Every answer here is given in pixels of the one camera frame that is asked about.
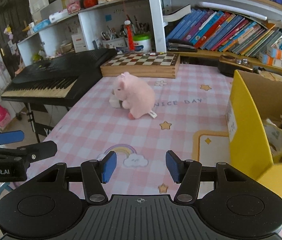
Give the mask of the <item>pink plush pig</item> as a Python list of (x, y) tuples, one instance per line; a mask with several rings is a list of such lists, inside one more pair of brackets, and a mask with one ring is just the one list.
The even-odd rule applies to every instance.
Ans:
[(124, 72), (113, 81), (113, 94), (121, 101), (123, 109), (129, 110), (130, 120), (139, 119), (148, 114), (155, 118), (153, 111), (155, 92), (143, 79)]

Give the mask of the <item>pink checkered tablecloth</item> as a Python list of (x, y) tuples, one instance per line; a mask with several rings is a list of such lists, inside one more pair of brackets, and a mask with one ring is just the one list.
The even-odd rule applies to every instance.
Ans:
[(55, 163), (79, 166), (113, 150), (118, 162), (105, 186), (108, 195), (174, 195), (178, 187), (165, 166), (168, 150), (204, 166), (230, 163), (226, 112), (233, 79), (215, 67), (183, 64), (175, 79), (148, 79), (156, 93), (157, 117), (130, 120), (126, 110), (110, 105), (113, 79), (105, 77), (50, 133), (57, 154), (31, 165), (28, 176)]

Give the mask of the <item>black Yamaha keyboard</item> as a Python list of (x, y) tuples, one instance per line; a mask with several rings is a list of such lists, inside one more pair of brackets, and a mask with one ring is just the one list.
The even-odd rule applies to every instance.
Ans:
[(101, 65), (115, 49), (69, 53), (27, 66), (1, 95), (3, 101), (74, 106), (101, 78)]

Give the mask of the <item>yellow cardboard box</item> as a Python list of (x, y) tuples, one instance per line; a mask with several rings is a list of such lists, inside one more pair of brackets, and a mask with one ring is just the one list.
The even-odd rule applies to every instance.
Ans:
[(282, 197), (282, 155), (271, 153), (266, 119), (282, 122), (282, 81), (235, 71), (226, 112), (230, 163)]

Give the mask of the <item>wooden chess board box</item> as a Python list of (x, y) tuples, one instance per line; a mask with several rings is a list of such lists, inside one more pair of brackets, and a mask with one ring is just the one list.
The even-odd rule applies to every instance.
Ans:
[(180, 66), (180, 56), (174, 53), (118, 54), (101, 65), (103, 77), (115, 77), (124, 72), (137, 77), (174, 79)]

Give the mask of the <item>dark brown wooden case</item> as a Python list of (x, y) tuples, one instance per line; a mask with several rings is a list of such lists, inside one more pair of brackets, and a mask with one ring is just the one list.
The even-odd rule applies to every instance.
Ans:
[(230, 55), (221, 55), (217, 65), (221, 74), (233, 77), (236, 70), (253, 72), (253, 66), (248, 59), (239, 59)]

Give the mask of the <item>white pen holder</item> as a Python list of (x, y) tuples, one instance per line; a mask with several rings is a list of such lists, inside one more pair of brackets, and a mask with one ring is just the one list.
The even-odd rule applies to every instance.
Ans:
[(102, 45), (104, 48), (123, 48), (127, 47), (125, 37), (114, 38), (112, 40), (102, 40)]

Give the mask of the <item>green lid white jar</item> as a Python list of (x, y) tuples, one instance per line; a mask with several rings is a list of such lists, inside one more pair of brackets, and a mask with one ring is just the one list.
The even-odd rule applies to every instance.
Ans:
[(152, 51), (151, 34), (144, 33), (134, 35), (133, 37), (134, 51), (138, 53), (149, 53)]

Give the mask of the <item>red bottle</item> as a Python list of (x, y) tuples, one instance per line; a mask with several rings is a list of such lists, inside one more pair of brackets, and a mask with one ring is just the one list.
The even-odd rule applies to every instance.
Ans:
[(125, 25), (125, 28), (126, 28), (126, 31), (127, 31), (129, 50), (134, 51), (134, 42), (133, 42), (133, 32), (132, 32), (132, 29), (131, 29), (131, 21), (126, 20), (124, 22), (124, 25)]

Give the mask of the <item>orange white small box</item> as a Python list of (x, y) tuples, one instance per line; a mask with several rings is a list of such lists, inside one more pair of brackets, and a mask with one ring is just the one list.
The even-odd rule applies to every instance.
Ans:
[(267, 55), (274, 58), (274, 59), (278, 59), (278, 60), (282, 61), (282, 50), (280, 50), (280, 49), (268, 46), (267, 47)]

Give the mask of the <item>white bookshelf unit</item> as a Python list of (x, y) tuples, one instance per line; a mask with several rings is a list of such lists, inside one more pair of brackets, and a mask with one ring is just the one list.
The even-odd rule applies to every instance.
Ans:
[(80, 33), (85, 47), (94, 49), (94, 41), (109, 27), (119, 30), (125, 20), (150, 25), (153, 48), (166, 51), (168, 28), (189, 14), (191, 9), (220, 9), (247, 16), (262, 24), (278, 21), (282, 24), (282, 5), (269, 0), (115, 0), (101, 2), (72, 14), (67, 10), (57, 13), (62, 17), (18, 43), (26, 66), (40, 48), (46, 56), (55, 56), (64, 40)]

